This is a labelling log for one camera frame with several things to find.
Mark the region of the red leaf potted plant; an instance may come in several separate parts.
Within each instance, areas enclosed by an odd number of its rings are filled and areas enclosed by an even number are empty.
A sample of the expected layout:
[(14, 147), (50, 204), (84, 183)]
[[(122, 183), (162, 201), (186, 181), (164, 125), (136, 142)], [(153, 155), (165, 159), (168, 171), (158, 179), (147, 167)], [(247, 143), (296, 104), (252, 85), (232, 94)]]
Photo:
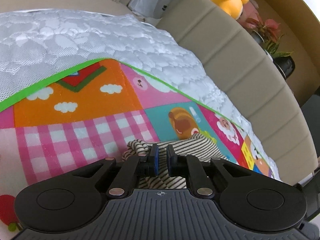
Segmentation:
[(296, 65), (291, 56), (292, 52), (280, 51), (280, 41), (284, 34), (281, 32), (280, 23), (273, 19), (263, 20), (258, 13), (255, 18), (246, 19), (248, 29), (251, 29), (251, 36), (263, 48), (272, 62), (286, 80), (294, 72)]

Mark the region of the beige padded headboard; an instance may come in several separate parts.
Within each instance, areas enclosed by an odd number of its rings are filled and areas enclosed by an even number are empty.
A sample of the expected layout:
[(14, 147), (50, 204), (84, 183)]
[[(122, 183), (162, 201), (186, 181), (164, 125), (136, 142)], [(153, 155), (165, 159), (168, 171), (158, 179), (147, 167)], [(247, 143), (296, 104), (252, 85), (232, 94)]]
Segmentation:
[(291, 89), (236, 20), (210, 0), (179, 0), (166, 7), (157, 26), (201, 61), (251, 123), (283, 182), (295, 185), (317, 168), (313, 139)]

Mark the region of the beige black striped shirt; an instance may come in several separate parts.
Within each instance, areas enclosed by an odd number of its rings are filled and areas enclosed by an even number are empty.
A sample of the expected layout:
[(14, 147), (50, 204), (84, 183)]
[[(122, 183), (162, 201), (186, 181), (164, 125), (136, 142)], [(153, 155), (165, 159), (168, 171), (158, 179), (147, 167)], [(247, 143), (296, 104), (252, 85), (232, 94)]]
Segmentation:
[(199, 161), (209, 162), (213, 157), (227, 159), (217, 145), (204, 135), (196, 133), (189, 139), (179, 141), (157, 142), (159, 148), (159, 175), (144, 177), (139, 182), (140, 189), (185, 189), (186, 182), (182, 177), (170, 177), (166, 161), (166, 148), (172, 145), (178, 155), (194, 155)]

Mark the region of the colourful cartoon play mat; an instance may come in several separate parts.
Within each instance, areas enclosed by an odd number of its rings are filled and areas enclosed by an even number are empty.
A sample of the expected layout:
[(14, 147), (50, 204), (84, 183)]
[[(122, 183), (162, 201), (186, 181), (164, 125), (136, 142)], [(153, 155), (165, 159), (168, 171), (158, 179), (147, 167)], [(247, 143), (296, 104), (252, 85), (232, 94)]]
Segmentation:
[(161, 77), (105, 59), (1, 112), (1, 239), (20, 230), (17, 194), (104, 158), (122, 161), (134, 140), (172, 141), (201, 160), (217, 156), (278, 179), (275, 162), (232, 106), (209, 107)]

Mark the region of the pink plush toy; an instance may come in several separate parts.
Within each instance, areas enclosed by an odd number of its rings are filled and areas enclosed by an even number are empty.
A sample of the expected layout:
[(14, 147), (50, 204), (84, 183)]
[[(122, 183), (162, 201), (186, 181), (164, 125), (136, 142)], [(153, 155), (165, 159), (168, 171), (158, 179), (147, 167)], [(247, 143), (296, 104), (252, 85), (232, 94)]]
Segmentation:
[(246, 20), (248, 18), (258, 20), (257, 18), (258, 8), (259, 8), (259, 5), (257, 4), (257, 2), (254, 0), (250, 0), (247, 4), (243, 6), (242, 15), (237, 19), (237, 22), (243, 28), (246, 28), (246, 29), (254, 28), (254, 25), (249, 24)]

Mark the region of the white quilted mattress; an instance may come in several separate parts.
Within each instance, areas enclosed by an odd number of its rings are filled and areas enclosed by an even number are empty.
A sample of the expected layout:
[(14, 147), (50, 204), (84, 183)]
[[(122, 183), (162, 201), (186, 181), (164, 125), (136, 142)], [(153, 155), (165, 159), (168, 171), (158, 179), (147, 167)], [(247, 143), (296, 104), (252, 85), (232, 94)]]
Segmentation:
[(206, 75), (199, 59), (166, 31), (130, 15), (60, 9), (1, 14), (1, 112), (105, 59), (161, 77), (181, 92), (194, 86), (201, 103), (232, 106), (228, 114), (241, 115)]

